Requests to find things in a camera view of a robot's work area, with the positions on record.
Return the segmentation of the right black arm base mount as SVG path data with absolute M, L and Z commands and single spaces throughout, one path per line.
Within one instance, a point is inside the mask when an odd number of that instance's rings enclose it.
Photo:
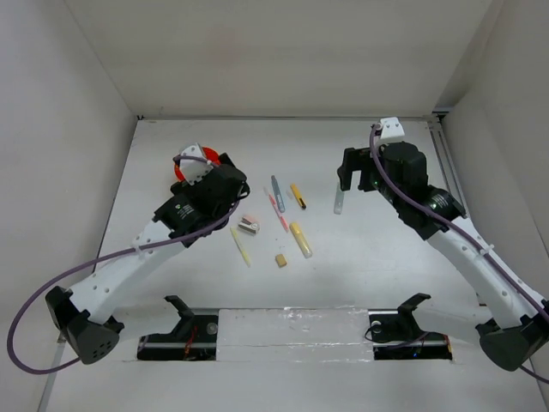
M 430 298 L 429 294 L 419 293 L 396 309 L 368 312 L 364 339 L 372 344 L 375 361 L 453 360 L 449 338 L 423 331 L 413 318 L 413 311 Z

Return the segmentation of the yellow black utility knife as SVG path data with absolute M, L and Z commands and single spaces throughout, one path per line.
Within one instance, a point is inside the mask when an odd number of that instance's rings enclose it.
M 295 199 L 297 200 L 298 202 L 298 205 L 299 207 L 302 209 L 302 210 L 305 210 L 307 208 L 306 204 L 305 204 L 305 200 L 301 194 L 301 192 L 299 191 L 299 188 L 295 185 L 295 184 L 291 184 L 290 185 L 291 187 L 291 191 L 295 197 Z

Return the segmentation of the aluminium frame rail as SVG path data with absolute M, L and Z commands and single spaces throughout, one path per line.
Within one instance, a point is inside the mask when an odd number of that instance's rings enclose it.
M 462 190 L 455 164 L 453 162 L 449 144 L 443 129 L 443 119 L 448 112 L 432 112 L 426 121 L 429 125 L 431 139 L 437 153 L 439 165 L 442 170 L 443 179 L 450 194 L 455 197 L 464 207 L 466 214 L 470 215 L 467 200 Z

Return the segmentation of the small tan eraser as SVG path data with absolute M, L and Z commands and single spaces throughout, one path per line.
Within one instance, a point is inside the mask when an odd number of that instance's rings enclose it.
M 283 254 L 278 254 L 275 256 L 275 262 L 279 268 L 285 267 L 287 265 L 287 260 Z

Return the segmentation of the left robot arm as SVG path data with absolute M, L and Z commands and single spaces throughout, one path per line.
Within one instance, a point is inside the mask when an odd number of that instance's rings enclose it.
M 194 313 L 177 295 L 152 306 L 127 307 L 125 302 L 166 261 L 221 230 L 250 187 L 228 154 L 211 159 L 199 144 L 185 148 L 174 163 L 183 180 L 171 186 L 171 196 L 132 245 L 104 257 L 85 279 L 69 288 L 55 286 L 45 295 L 53 323 L 85 365 L 134 336 L 167 335 L 178 341 L 192 330 Z

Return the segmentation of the thin pink highlighter pen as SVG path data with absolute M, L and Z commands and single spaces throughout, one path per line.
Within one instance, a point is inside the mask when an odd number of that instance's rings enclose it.
M 263 191 L 264 191 L 264 194 L 268 197 L 273 209 L 274 209 L 274 212 L 278 218 L 278 220 L 280 221 L 283 229 L 289 233 L 289 226 L 287 224 L 287 221 L 285 220 L 284 216 L 282 215 L 282 213 L 280 212 L 279 208 L 278 208 L 278 205 L 275 201 L 275 198 L 269 193 L 268 189 L 266 187 L 263 187 Z

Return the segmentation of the thin yellow highlighter pen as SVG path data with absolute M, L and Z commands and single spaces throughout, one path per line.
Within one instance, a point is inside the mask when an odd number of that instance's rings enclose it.
M 239 253 L 241 254 L 245 264 L 250 268 L 251 267 L 250 257 L 248 255 L 247 251 L 245 250 L 244 245 L 242 244 L 242 242 L 241 242 L 241 240 L 238 236 L 237 230 L 234 227 L 231 227 L 230 231 L 231 231 L 232 238 L 235 242 L 235 245 L 238 248 Z

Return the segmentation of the green highlighter marker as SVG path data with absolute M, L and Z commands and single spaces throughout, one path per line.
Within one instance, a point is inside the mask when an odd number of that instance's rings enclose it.
M 337 190 L 335 193 L 335 204 L 334 204 L 334 213 L 340 215 L 342 213 L 343 204 L 344 204 L 345 193 Z

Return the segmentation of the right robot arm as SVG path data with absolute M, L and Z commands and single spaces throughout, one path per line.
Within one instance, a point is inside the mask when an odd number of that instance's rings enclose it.
M 399 219 L 440 252 L 474 289 L 483 306 L 436 306 L 417 293 L 400 304 L 396 327 L 406 339 L 437 332 L 479 346 L 498 367 L 514 372 L 548 342 L 548 301 L 497 255 L 446 190 L 430 185 L 427 160 L 408 142 L 347 148 L 337 169 L 342 191 L 354 172 L 359 189 L 380 193 Z

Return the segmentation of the thick yellow highlighter marker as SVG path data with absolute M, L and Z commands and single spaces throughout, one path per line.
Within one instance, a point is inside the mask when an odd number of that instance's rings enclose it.
M 308 242 L 305 238 L 304 232 L 302 231 L 299 224 L 297 222 L 292 222 L 290 224 L 289 228 L 290 228 L 290 231 L 291 231 L 294 239 L 296 240 L 296 242 L 299 246 L 299 249 L 301 250 L 302 254 L 304 255 L 304 257 L 305 258 L 311 258 L 312 255 L 313 255 L 312 249 L 309 246 L 309 244 L 308 244 Z

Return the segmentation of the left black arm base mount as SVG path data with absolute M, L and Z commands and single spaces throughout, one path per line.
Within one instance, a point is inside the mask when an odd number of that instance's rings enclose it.
M 165 300 L 178 313 L 178 322 L 165 334 L 140 338 L 139 361 L 215 361 L 219 330 L 219 309 L 191 309 L 178 296 Z

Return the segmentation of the orange round organizer container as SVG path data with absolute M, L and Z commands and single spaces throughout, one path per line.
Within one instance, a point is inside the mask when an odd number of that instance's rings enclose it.
M 219 154 L 210 147 L 194 143 L 180 151 L 183 159 L 174 161 L 174 173 L 179 181 L 190 179 L 190 184 L 200 181 L 213 168 L 219 165 Z

